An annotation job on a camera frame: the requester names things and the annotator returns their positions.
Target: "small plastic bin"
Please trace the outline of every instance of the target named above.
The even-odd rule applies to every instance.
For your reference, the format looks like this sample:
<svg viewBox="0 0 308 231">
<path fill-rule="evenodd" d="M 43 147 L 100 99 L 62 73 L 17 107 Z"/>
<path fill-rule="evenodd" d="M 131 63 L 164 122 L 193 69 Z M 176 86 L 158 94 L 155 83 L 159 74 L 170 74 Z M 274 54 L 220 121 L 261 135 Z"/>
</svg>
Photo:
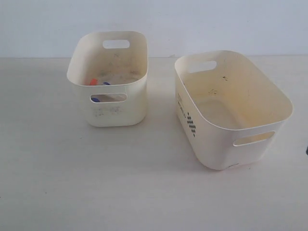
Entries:
<svg viewBox="0 0 308 231">
<path fill-rule="evenodd" d="M 144 35 L 131 31 L 95 32 L 79 41 L 67 78 L 91 125 L 128 126 L 139 123 L 146 115 L 147 72 Z"/>
<path fill-rule="evenodd" d="M 259 160 L 291 101 L 246 57 L 214 51 L 179 58 L 177 115 L 205 166 L 222 170 Z"/>
</svg>

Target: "white table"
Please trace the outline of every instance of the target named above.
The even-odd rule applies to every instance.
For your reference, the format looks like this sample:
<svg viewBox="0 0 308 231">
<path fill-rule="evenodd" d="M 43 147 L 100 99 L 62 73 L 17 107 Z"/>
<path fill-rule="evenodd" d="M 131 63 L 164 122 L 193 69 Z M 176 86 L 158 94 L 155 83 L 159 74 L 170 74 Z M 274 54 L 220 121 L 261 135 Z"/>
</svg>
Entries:
<svg viewBox="0 0 308 231">
<path fill-rule="evenodd" d="M 258 163 L 201 165 L 175 114 L 175 58 L 150 59 L 138 125 L 94 128 L 68 59 L 0 59 L 1 231 L 308 230 L 308 56 L 251 60 L 294 103 Z"/>
</svg>

